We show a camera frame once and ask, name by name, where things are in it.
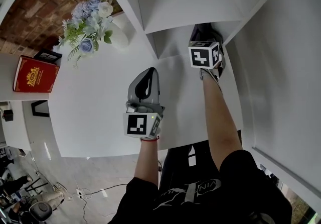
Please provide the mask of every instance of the floor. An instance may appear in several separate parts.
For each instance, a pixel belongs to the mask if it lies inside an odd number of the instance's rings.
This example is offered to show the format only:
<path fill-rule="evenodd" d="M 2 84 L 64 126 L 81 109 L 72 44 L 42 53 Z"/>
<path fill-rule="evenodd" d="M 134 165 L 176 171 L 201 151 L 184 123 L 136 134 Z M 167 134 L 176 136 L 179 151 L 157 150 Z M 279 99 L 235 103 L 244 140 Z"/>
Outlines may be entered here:
<path fill-rule="evenodd" d="M 50 183 L 60 182 L 70 193 L 58 210 L 53 213 L 47 223 L 86 223 L 83 219 L 85 202 L 76 195 L 76 188 L 83 189 L 84 193 L 91 193 L 102 188 L 117 184 L 128 183 L 133 173 L 138 155 L 103 157 L 103 158 L 63 158 L 60 156 L 56 140 L 52 137 L 43 137 L 38 141 L 31 141 L 32 151 L 23 158 L 18 156 L 16 149 L 11 149 L 17 155 L 15 166 L 11 166 L 13 176 L 21 176 L 24 171 L 36 180 L 36 171 L 40 171 Z M 158 158 L 164 161 L 166 151 L 161 151 Z M 88 196 L 85 207 L 85 218 L 88 223 L 108 223 L 117 211 L 119 202 L 124 195 L 125 186 L 107 190 L 107 196 L 97 193 Z"/>

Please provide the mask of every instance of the book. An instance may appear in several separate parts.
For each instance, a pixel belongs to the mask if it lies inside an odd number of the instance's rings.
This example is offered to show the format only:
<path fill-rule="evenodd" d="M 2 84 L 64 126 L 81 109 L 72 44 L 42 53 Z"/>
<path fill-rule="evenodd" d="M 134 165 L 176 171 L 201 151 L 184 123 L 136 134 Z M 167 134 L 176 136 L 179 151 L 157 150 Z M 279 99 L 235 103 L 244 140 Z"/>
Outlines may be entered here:
<path fill-rule="evenodd" d="M 14 91 L 24 93 L 50 93 L 59 67 L 55 64 L 21 56 L 18 62 Z"/>

